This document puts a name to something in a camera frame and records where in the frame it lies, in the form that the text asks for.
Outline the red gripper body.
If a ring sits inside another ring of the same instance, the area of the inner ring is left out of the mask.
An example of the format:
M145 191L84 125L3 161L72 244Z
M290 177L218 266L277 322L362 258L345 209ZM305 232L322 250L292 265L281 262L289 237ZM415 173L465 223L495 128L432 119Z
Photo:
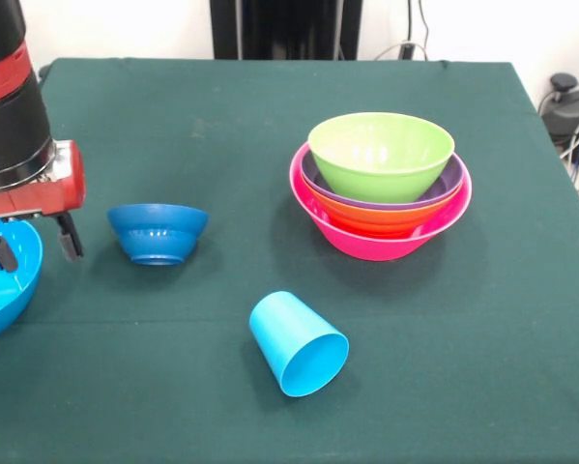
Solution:
M0 219L54 216L82 206L86 184L80 150L73 140L52 146L54 159L39 177L0 191Z

